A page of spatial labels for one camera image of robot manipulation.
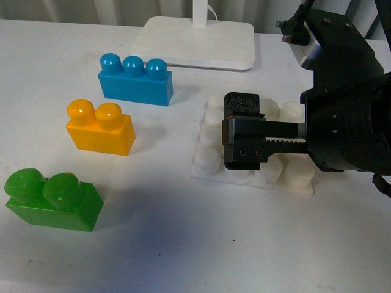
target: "table surface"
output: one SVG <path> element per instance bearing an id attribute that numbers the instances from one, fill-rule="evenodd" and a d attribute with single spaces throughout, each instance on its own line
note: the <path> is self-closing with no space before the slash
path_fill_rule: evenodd
<path id="1" fill-rule="evenodd" d="M 140 31 L 0 20 L 0 184 L 72 172 L 105 201 L 85 233 L 28 225 L 1 191 L 0 292 L 390 292 L 391 200 L 370 173 L 317 172 L 312 196 L 189 177 L 211 95 L 281 106 L 312 87 L 279 35 L 255 35 L 247 72 L 169 67 L 169 107 L 118 101 L 137 134 L 128 157 L 76 149 L 68 104 L 106 102 L 99 58 L 128 56 Z M 370 45 L 390 71 L 387 43 Z"/>

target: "white lamp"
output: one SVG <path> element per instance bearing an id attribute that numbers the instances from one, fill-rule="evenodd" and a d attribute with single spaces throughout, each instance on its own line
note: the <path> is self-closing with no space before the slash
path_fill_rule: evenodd
<path id="1" fill-rule="evenodd" d="M 254 28 L 248 23 L 208 20 L 208 0 L 193 0 L 193 19 L 150 18 L 131 46 L 144 61 L 169 65 L 248 70 L 255 61 Z"/>

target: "green block stud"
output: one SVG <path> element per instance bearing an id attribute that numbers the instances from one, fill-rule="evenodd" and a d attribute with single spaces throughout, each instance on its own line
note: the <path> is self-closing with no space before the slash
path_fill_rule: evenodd
<path id="1" fill-rule="evenodd" d="M 92 183 L 72 173 L 44 178 L 33 168 L 12 174 L 4 186 L 6 206 L 29 224 L 92 231 L 103 201 Z"/>

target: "block stud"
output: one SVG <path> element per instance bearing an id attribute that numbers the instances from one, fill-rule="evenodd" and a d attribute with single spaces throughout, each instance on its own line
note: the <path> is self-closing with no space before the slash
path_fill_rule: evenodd
<path id="1" fill-rule="evenodd" d="M 35 203 L 42 197 L 45 177 L 34 168 L 16 171 L 5 182 L 4 190 L 14 200 L 21 204 Z"/>
<path id="2" fill-rule="evenodd" d="M 144 63 L 138 56 L 126 57 L 122 68 L 123 72 L 130 78 L 139 78 L 144 75 Z"/>
<path id="3" fill-rule="evenodd" d="M 102 128 L 117 129 L 123 125 L 121 107 L 114 103 L 104 103 L 95 111 L 95 116 Z"/>
<path id="4" fill-rule="evenodd" d="M 86 99 L 76 99 L 69 104 L 67 112 L 70 120 L 78 126 L 87 126 L 95 122 L 95 109 Z"/>
<path id="5" fill-rule="evenodd" d="M 147 63 L 147 76 L 153 81 L 160 81 L 167 77 L 167 64 L 159 58 L 149 60 Z"/>
<path id="6" fill-rule="evenodd" d="M 60 173 L 50 177 L 43 186 L 43 196 L 59 211 L 79 205 L 83 191 L 77 177 L 72 173 Z"/>
<path id="7" fill-rule="evenodd" d="M 121 59 L 114 53 L 107 53 L 99 60 L 102 70 L 107 74 L 118 74 L 122 72 Z"/>

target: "yellow block stud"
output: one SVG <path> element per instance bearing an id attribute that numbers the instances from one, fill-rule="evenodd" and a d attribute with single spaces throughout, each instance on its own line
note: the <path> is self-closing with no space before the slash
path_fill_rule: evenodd
<path id="1" fill-rule="evenodd" d="M 67 130 L 79 150 L 129 155 L 136 135 L 130 116 L 119 105 L 104 103 L 95 110 L 90 101 L 77 99 L 67 112 Z"/>

